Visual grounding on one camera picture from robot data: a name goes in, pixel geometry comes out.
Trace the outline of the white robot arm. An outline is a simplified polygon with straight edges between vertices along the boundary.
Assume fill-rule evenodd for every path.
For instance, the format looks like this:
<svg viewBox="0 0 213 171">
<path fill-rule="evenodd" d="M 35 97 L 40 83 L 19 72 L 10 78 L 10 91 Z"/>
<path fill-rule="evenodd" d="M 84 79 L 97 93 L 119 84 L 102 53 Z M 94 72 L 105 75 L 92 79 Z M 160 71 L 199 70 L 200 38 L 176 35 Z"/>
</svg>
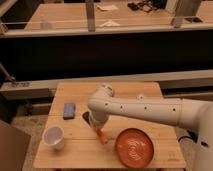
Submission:
<svg viewBox="0 0 213 171">
<path fill-rule="evenodd" d="M 89 120 L 102 128 L 109 115 L 118 115 L 198 133 L 193 171 L 213 169 L 213 101 L 181 98 L 116 98 L 109 84 L 102 84 L 88 98 Z"/>
</svg>

